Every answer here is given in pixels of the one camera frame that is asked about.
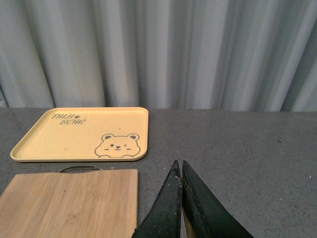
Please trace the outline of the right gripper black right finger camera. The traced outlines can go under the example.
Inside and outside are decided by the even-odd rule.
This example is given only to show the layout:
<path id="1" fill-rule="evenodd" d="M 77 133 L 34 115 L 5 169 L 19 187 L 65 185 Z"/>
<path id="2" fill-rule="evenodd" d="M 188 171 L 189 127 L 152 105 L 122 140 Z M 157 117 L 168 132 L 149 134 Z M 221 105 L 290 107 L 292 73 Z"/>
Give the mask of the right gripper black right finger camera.
<path id="1" fill-rule="evenodd" d="M 251 238 L 187 161 L 182 166 L 184 215 L 195 238 Z"/>

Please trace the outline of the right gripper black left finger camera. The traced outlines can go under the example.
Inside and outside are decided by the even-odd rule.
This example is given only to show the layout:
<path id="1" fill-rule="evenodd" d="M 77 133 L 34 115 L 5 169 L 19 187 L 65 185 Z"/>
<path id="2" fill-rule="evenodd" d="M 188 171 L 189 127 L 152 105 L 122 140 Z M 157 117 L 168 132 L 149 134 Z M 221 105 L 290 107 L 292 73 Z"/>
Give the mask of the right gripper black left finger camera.
<path id="1" fill-rule="evenodd" d="M 175 160 L 156 199 L 133 238 L 179 238 L 182 213 L 182 180 Z"/>

